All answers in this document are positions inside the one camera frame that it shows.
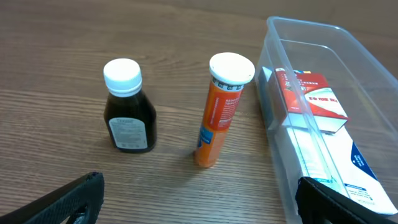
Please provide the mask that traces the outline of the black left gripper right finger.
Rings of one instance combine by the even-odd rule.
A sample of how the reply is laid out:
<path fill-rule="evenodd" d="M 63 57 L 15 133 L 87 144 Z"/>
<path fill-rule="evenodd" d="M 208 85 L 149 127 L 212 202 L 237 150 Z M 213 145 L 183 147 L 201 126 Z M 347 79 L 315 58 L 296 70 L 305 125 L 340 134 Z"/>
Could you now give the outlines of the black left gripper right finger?
<path fill-rule="evenodd" d="M 295 201 L 303 224 L 397 224 L 311 177 L 298 180 Z"/>

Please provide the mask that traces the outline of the red white medicine box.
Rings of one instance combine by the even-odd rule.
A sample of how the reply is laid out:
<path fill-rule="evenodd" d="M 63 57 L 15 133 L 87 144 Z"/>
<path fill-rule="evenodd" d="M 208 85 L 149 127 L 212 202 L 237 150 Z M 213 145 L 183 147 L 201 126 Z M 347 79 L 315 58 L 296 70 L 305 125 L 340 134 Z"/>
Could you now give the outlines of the red white medicine box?
<path fill-rule="evenodd" d="M 349 120 L 327 79 L 321 73 L 296 70 L 295 76 L 320 131 L 335 133 Z"/>

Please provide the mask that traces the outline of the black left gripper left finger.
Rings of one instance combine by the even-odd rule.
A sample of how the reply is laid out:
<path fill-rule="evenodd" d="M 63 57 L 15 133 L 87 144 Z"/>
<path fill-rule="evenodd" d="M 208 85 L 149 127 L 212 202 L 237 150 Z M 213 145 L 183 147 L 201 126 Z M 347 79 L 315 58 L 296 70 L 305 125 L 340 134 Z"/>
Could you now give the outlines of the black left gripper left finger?
<path fill-rule="evenodd" d="M 89 172 L 1 217 L 1 223 L 95 224 L 104 202 L 104 177 Z"/>

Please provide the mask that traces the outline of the dark syrup bottle white cap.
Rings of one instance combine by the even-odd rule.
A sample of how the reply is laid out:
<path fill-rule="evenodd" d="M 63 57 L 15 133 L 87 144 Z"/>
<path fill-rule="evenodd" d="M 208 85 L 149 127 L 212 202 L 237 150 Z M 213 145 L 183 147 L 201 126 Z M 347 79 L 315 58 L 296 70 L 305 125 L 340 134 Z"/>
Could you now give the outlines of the dark syrup bottle white cap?
<path fill-rule="evenodd" d="M 103 68 L 109 95 L 104 121 L 115 148 L 122 152 L 151 151 L 157 140 L 156 111 L 142 90 L 139 64 L 116 58 Z"/>

